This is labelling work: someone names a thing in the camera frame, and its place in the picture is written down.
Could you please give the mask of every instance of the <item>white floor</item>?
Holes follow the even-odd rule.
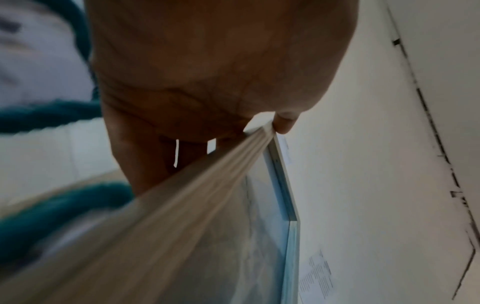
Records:
[[[300,261],[322,249],[337,288],[328,304],[447,303],[472,246],[383,17],[361,2],[329,92],[286,135]],[[116,168],[108,145],[101,120],[0,137],[0,203]]]

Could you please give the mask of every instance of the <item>hand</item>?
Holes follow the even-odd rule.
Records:
[[[288,132],[330,85],[358,0],[86,0],[86,10],[112,152],[140,194],[259,112]]]

